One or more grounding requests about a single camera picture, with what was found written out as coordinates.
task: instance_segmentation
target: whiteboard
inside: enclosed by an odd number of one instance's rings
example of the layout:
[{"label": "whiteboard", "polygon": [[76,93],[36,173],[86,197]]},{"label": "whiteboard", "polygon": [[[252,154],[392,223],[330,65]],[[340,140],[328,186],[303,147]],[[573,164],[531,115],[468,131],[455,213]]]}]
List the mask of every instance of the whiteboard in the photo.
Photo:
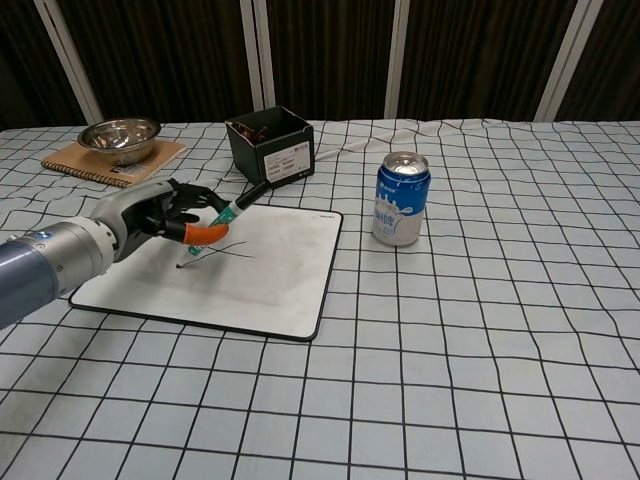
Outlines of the whiteboard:
[{"label": "whiteboard", "polygon": [[[215,210],[193,211],[199,224]],[[317,333],[342,215],[255,205],[178,269],[185,246],[154,238],[71,297],[79,308],[310,340]]]}]

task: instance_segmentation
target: metal bowl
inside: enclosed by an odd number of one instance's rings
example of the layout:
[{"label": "metal bowl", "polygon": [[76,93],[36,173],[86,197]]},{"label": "metal bowl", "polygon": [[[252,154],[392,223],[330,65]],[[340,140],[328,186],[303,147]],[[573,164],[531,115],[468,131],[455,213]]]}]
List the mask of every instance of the metal bowl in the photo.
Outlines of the metal bowl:
[{"label": "metal bowl", "polygon": [[119,118],[96,123],[78,135],[78,143],[111,165],[130,165],[146,158],[155,146],[160,124],[148,118]]}]

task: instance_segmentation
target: dark curtain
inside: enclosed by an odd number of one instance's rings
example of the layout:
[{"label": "dark curtain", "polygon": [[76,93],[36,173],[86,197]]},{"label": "dark curtain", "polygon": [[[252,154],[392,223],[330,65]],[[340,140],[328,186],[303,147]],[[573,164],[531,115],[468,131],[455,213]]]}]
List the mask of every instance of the dark curtain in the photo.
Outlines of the dark curtain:
[{"label": "dark curtain", "polygon": [[412,1],[398,117],[533,120],[575,4]]},{"label": "dark curtain", "polygon": [[105,117],[253,110],[237,0],[58,0]]},{"label": "dark curtain", "polygon": [[640,120],[640,2],[606,0],[557,120]]},{"label": "dark curtain", "polygon": [[0,130],[86,123],[32,1],[0,1]]},{"label": "dark curtain", "polygon": [[393,0],[267,0],[276,101],[308,119],[384,114]]}]

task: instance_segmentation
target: soda can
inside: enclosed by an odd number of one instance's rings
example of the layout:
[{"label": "soda can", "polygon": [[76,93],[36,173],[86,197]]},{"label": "soda can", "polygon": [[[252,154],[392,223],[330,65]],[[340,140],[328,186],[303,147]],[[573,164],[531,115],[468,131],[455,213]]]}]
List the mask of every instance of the soda can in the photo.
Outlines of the soda can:
[{"label": "soda can", "polygon": [[390,153],[378,169],[373,235],[387,245],[409,245],[420,236],[431,183],[429,162],[413,152]]}]

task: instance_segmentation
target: spiral notebook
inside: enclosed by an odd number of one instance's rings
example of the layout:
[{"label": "spiral notebook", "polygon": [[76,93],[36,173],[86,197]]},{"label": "spiral notebook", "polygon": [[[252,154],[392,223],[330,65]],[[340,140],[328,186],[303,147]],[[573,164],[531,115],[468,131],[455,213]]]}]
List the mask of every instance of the spiral notebook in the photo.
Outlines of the spiral notebook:
[{"label": "spiral notebook", "polygon": [[154,174],[184,149],[180,143],[156,140],[155,148],[147,158],[133,165],[116,167],[74,142],[42,160],[42,166],[84,180],[125,188]]}]

